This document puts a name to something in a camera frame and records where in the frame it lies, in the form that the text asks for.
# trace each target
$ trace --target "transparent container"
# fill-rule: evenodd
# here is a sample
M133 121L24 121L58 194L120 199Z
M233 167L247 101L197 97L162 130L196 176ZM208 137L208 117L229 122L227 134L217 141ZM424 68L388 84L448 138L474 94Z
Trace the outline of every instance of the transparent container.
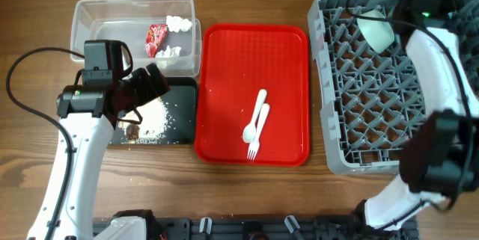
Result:
M166 16L189 19L192 28L169 31L159 47L160 50L180 46L179 57L149 58L144 44L148 28L152 24L165 24ZM165 76L195 77L199 73L201 29L193 0L80 0L73 16L70 49L83 53L86 40L102 39L125 42L132 53L134 68L155 62ZM74 55L71 59L83 62Z

